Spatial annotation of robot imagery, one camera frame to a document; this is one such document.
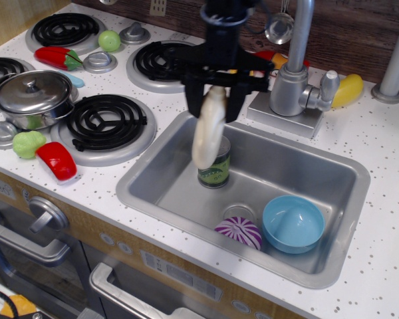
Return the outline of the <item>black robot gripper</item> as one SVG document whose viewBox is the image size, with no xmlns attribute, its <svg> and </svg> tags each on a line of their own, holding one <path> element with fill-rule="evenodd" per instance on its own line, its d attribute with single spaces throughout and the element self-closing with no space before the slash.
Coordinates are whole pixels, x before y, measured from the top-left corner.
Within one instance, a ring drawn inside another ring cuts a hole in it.
<svg viewBox="0 0 399 319">
<path fill-rule="evenodd" d="M 236 121 L 245 97 L 265 92 L 273 64 L 239 44 L 242 26 L 262 1 L 206 1 L 200 9 L 205 42 L 168 51 L 168 70 L 179 72 L 190 114 L 199 118 L 205 84 L 230 87 L 225 121 Z"/>
</svg>

